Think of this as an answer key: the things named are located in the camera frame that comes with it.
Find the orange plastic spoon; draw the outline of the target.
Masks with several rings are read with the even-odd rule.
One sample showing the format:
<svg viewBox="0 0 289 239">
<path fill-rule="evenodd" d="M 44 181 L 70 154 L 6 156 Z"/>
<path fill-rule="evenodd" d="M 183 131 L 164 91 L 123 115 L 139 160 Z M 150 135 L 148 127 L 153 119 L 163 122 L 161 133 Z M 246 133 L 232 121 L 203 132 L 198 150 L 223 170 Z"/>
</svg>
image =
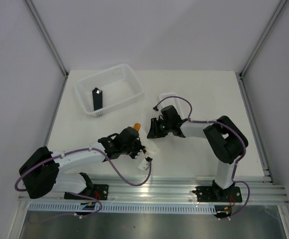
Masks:
<svg viewBox="0 0 289 239">
<path fill-rule="evenodd" d="M 141 124 L 140 124 L 140 123 L 135 123 L 134 126 L 133 126 L 133 128 L 134 128 L 137 132 L 139 132 L 139 130 L 140 130 L 140 128 L 141 128 Z"/>
</svg>

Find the white paper napkin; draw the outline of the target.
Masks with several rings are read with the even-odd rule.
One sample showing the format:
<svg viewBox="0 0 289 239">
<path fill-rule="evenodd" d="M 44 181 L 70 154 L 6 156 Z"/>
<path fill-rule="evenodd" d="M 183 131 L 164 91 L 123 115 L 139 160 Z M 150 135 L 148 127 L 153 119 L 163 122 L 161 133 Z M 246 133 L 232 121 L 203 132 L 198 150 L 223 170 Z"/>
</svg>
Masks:
<svg viewBox="0 0 289 239">
<path fill-rule="evenodd" d="M 159 153 L 159 147 L 154 143 L 153 140 L 147 139 L 147 132 L 144 129 L 139 130 L 140 141 L 151 158 L 154 158 Z"/>
</svg>

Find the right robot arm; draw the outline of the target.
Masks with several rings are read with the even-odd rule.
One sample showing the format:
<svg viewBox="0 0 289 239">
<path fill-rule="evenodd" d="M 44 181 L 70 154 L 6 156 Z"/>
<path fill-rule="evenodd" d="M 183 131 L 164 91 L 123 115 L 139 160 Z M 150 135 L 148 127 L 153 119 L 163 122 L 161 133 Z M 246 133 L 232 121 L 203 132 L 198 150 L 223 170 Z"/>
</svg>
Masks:
<svg viewBox="0 0 289 239">
<path fill-rule="evenodd" d="M 183 119 L 171 105 L 150 120 L 148 139 L 163 138 L 169 133 L 181 138 L 196 137 L 207 139 L 213 153 L 219 160 L 217 174 L 212 182 L 213 197 L 224 201 L 235 186 L 234 177 L 238 162 L 245 156 L 249 145 L 247 138 L 228 116 L 217 120 L 203 121 Z"/>
</svg>

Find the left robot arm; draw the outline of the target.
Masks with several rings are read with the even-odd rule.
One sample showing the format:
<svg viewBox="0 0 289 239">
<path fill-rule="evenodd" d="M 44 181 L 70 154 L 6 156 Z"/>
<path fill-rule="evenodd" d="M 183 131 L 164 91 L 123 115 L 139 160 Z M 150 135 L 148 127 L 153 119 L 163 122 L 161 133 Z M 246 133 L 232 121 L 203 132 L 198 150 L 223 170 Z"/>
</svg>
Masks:
<svg viewBox="0 0 289 239">
<path fill-rule="evenodd" d="M 108 162 L 121 155 L 131 159 L 141 158 L 139 169 L 150 170 L 152 159 L 140 140 L 139 131 L 127 127 L 121 133 L 102 137 L 96 142 L 74 150 L 50 151 L 40 147 L 21 166 L 20 178 L 31 199 L 38 199 L 50 192 L 63 192 L 64 198 L 82 200 L 90 197 L 101 199 L 100 190 L 96 188 L 87 173 L 68 174 L 67 171 L 90 163 Z"/>
</svg>

